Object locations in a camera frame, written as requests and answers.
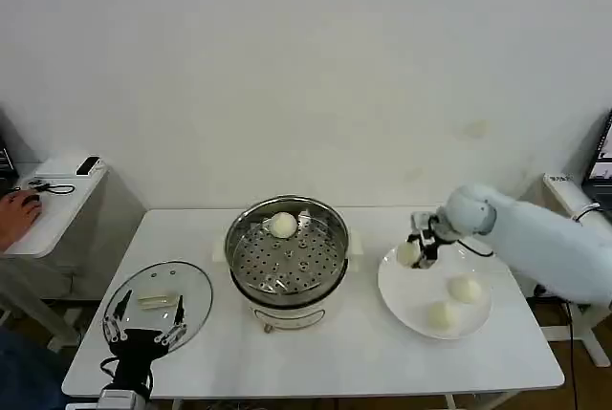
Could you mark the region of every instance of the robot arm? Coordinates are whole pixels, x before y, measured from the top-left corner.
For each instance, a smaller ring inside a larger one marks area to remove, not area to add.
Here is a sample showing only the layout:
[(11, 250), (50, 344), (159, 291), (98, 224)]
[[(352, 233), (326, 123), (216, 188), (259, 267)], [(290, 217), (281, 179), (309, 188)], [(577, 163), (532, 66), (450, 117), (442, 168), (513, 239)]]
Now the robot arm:
[(558, 296), (611, 306), (612, 241), (548, 209), (467, 185), (435, 214), (416, 213), (412, 222), (408, 241), (420, 244), (421, 266), (435, 259), (439, 246), (476, 235), (503, 262)]

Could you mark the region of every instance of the black cable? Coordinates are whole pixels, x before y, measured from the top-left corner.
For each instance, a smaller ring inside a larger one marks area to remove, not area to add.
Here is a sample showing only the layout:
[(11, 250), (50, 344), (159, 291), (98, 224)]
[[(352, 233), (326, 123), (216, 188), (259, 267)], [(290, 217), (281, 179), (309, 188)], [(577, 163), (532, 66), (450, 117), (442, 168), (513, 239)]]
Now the black cable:
[(37, 192), (49, 192), (54, 195), (70, 195), (77, 188), (70, 183), (44, 183), (33, 187)]
[(586, 211), (582, 211), (577, 217), (574, 218), (575, 222), (580, 222), (580, 219), (582, 219), (584, 216), (586, 216), (589, 212), (609, 212), (612, 211), (612, 209), (610, 209), (609, 207), (595, 207), (593, 209), (587, 209)]
[(567, 310), (568, 324), (570, 326), (570, 373), (572, 374), (572, 390), (574, 392), (574, 409), (578, 410), (578, 386), (576, 385), (576, 373), (574, 371), (574, 321), (572, 320), (572, 312), (570, 312), (570, 304), (565, 303)]
[(116, 360), (119, 360), (119, 358), (118, 357), (108, 357), (99, 364), (100, 370), (104, 372), (106, 375), (108, 375), (110, 378), (115, 378), (115, 374), (111, 372), (110, 370), (108, 370), (105, 366), (110, 364), (111, 362), (115, 362)]
[(459, 243), (461, 246), (463, 246), (465, 249), (467, 249), (469, 252), (473, 252), (476, 255), (479, 255), (480, 257), (491, 257), (492, 255), (494, 255), (494, 252), (488, 252), (488, 253), (483, 253), (483, 252), (478, 252), (476, 249), (472, 248), (471, 246), (466, 245), (463, 241), (461, 240), (457, 240), (457, 243)]

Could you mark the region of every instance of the table leg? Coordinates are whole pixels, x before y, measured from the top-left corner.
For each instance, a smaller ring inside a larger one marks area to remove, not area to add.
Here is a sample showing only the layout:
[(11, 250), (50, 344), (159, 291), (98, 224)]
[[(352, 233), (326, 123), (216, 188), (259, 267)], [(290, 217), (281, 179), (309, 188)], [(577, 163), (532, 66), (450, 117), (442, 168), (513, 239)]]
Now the table leg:
[(472, 407), (471, 410), (492, 410), (498, 405), (501, 405), (505, 401), (513, 398), (518, 393), (520, 393), (520, 391), (508, 391), (506, 393), (501, 393), (495, 396), (494, 398), (487, 399), (487, 401), (479, 402), (474, 407)]
[(457, 410), (457, 404), (455, 403), (455, 397), (452, 394), (444, 394), (444, 399), (447, 400), (448, 410)]
[[(570, 304), (570, 310), (574, 322), (574, 340), (582, 342), (596, 367), (609, 367), (610, 359), (591, 330), (606, 317), (609, 311), (594, 307), (581, 313), (578, 306), (573, 303)], [(548, 341), (568, 341), (570, 339), (570, 330), (567, 326), (546, 326), (541, 329)]]
[(0, 292), (13, 305), (40, 322), (49, 332), (60, 337), (65, 345), (77, 345), (77, 331), (45, 305), (9, 265), (0, 269)]

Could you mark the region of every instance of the small white table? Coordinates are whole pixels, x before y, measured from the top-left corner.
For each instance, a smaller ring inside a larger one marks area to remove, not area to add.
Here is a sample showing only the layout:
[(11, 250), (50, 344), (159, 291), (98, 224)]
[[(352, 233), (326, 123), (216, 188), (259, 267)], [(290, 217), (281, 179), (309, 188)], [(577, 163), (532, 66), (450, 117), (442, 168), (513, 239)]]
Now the small white table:
[[(574, 180), (564, 174), (545, 174), (544, 185), (555, 196), (565, 212), (572, 216), (585, 206), (594, 203), (588, 198)], [(601, 236), (612, 239), (612, 225), (599, 212), (592, 211), (580, 219), (585, 227), (591, 227)], [(601, 347), (593, 328), (602, 322), (610, 311), (607, 307), (590, 307), (582, 312), (575, 304), (569, 305), (574, 323), (574, 339), (580, 340), (597, 367), (609, 367), (610, 359)], [(567, 326), (542, 327), (548, 341), (569, 341), (570, 331)]]
[[(27, 187), (27, 181), (33, 178), (36, 164), (18, 164), (17, 168), (21, 178), (17, 185)], [(87, 199), (104, 177), (106, 168), (101, 167), (91, 177), (53, 179), (48, 182), (53, 184), (71, 184), (75, 191), (69, 195), (53, 195), (42, 192), (41, 202), (43, 210), (28, 233), (7, 249), (0, 262), (0, 292), (11, 304), (23, 310), (32, 318), (40, 322), (55, 337), (50, 342), (49, 348), (58, 350), (61, 346), (77, 345), (78, 333), (72, 327), (80, 309), (70, 309), (62, 319), (45, 305), (38, 295), (30, 288), (20, 272), (4, 259), (30, 258), (39, 259), (49, 254), (57, 245), (60, 238), (72, 221), (77, 216)]]
[[(412, 207), (339, 208), (361, 236), (360, 271), (339, 286), (339, 309), (316, 326), (265, 334), (213, 248), (239, 210), (153, 210), (145, 214), (98, 308), (64, 393), (93, 398), (109, 382), (98, 365), (110, 351), (100, 322), (115, 289), (137, 271), (184, 260), (208, 273), (207, 323), (184, 347), (153, 363), (153, 399), (404, 396), (554, 388), (561, 372), (509, 269), (478, 258), (492, 284), (491, 318), (477, 334), (440, 341), (417, 334), (384, 305), (378, 264), (405, 239)], [(492, 408), (489, 404), (482, 408)]]

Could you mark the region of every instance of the person's arm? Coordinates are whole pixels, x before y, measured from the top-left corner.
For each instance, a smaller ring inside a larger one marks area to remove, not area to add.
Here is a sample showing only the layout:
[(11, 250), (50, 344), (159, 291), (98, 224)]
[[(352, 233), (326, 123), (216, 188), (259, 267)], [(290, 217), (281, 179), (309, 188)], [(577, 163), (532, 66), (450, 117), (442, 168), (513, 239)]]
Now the person's arm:
[(40, 215), (40, 201), (23, 205), (24, 200), (32, 195), (36, 195), (34, 190), (19, 190), (0, 199), (0, 252), (19, 241)]

